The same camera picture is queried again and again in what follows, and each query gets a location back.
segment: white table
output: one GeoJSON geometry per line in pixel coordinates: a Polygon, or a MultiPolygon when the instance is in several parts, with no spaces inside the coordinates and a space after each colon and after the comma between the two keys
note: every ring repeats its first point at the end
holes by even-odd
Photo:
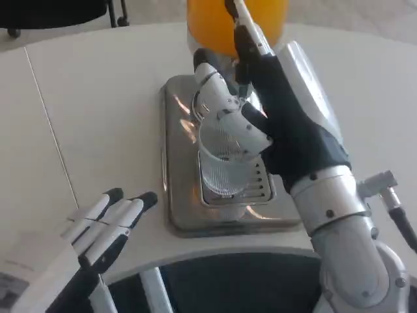
{"type": "MultiPolygon", "coordinates": [[[[417,201],[413,197],[417,47],[301,25],[286,27],[283,41],[289,39],[304,47],[334,105],[357,178],[391,169],[399,181],[398,194],[410,221],[417,227],[417,201]]],[[[147,190],[161,196],[158,91],[170,77],[192,73],[186,25],[83,33],[26,49],[77,202],[87,205],[103,190],[115,186],[122,187],[127,196],[147,190]]],[[[28,150],[28,155],[35,151],[28,150]]],[[[51,178],[51,184],[63,177],[61,173],[51,178]]],[[[379,200],[370,201],[370,205],[380,239],[394,248],[410,273],[417,276],[417,256],[379,200]]],[[[163,210],[160,201],[141,219],[108,271],[108,282],[155,265],[208,254],[269,247],[280,252],[312,253],[304,230],[181,239],[166,228],[163,210]]]]}

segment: metal base plate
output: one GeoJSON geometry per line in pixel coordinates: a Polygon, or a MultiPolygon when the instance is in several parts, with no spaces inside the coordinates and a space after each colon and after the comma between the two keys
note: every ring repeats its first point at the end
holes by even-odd
{"type": "Polygon", "coordinates": [[[279,177],[266,173],[261,158],[259,177],[267,192],[250,190],[221,198],[201,182],[198,163],[198,127],[192,101],[197,84],[193,76],[175,76],[161,89],[163,174],[169,225],[181,237],[208,237],[283,231],[300,224],[292,198],[279,177]]]}

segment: robotic finger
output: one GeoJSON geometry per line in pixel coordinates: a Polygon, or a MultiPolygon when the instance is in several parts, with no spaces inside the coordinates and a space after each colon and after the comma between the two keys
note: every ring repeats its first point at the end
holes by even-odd
{"type": "Polygon", "coordinates": [[[215,59],[208,49],[198,49],[194,54],[195,79],[200,85],[197,101],[207,108],[204,118],[216,119],[243,150],[258,155],[272,144],[267,135],[266,117],[237,96],[232,84],[218,72],[215,59]]]}

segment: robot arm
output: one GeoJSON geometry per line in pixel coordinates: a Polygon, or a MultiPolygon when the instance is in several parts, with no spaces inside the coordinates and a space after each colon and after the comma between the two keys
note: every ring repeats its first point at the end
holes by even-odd
{"type": "Polygon", "coordinates": [[[0,262],[0,312],[72,312],[118,258],[157,197],[124,200],[115,188],[52,233],[30,233],[0,262]]]}
{"type": "MultiPolygon", "coordinates": [[[[408,274],[397,255],[376,240],[377,229],[351,172],[336,117],[308,58],[296,42],[275,55],[243,0],[225,3],[235,21],[239,61],[268,118],[266,128],[256,128],[273,140],[260,146],[265,166],[283,179],[322,259],[324,297],[335,312],[406,312],[408,274]]],[[[207,63],[196,69],[197,77],[203,67],[207,63]]],[[[221,76],[212,85],[223,87],[217,102],[200,90],[209,108],[219,104],[210,114],[222,112],[221,103],[233,94],[221,76]]],[[[243,148],[256,152],[250,141],[259,136],[249,140],[246,132],[232,129],[252,120],[240,112],[240,122],[235,119],[223,127],[243,148]]]]}

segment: orange juice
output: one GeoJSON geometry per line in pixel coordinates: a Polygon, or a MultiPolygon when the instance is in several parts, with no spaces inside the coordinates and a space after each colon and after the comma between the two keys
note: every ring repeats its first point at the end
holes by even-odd
{"type": "MultiPolygon", "coordinates": [[[[188,29],[203,47],[236,57],[233,19],[224,0],[188,0],[188,29]]],[[[273,47],[281,36],[288,0],[245,0],[253,20],[273,47]]]]}

